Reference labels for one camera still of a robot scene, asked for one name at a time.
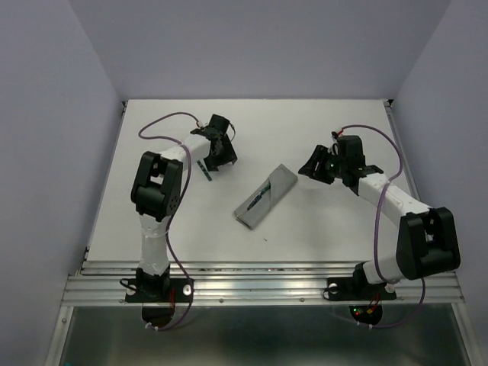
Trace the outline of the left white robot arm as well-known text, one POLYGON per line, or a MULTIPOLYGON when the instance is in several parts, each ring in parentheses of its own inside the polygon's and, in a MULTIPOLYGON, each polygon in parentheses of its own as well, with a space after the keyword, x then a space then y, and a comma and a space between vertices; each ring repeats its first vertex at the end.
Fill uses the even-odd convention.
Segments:
POLYGON ((162 300, 169 294, 169 229, 188 189, 193 166, 198 165, 211 179, 211 172, 237 161, 228 134, 235 127, 228 119, 217 114, 212 115, 205 125, 197 122, 197 127, 183 140, 146 133, 157 123, 176 116, 195 118, 188 112, 173 112, 138 132, 142 140, 164 140, 174 146, 160 152, 146 151, 141 155, 130 191, 130 200, 139 214, 142 236, 142 254, 136 277, 133 281, 121 281, 130 296, 140 294, 152 300, 162 300))

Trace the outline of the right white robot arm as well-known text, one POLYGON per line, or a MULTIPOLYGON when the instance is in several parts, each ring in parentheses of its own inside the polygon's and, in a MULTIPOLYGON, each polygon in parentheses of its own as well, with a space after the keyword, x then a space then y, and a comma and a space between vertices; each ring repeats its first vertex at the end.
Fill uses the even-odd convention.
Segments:
POLYGON ((340 180, 355 195, 373 204, 375 218, 386 216, 398 229, 394 255, 360 264, 351 279, 359 297, 369 297, 378 284, 416 280, 459 268, 461 254, 453 213, 416 200, 393 184, 382 169, 366 163, 359 136, 340 136, 331 147, 316 146, 299 174, 332 184, 340 180))

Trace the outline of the grey cloth napkin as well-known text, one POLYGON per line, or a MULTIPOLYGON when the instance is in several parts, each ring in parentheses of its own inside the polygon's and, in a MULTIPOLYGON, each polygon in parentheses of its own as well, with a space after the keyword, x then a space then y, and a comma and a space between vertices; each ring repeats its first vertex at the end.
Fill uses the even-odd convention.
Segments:
POLYGON ((285 165, 280 164, 268 175, 256 191, 234 210, 234 217, 247 229, 254 230, 283 197, 288 194, 297 181, 297 175, 285 165), (271 189, 251 210, 247 211, 246 208, 254 196, 269 182, 271 183, 271 189))

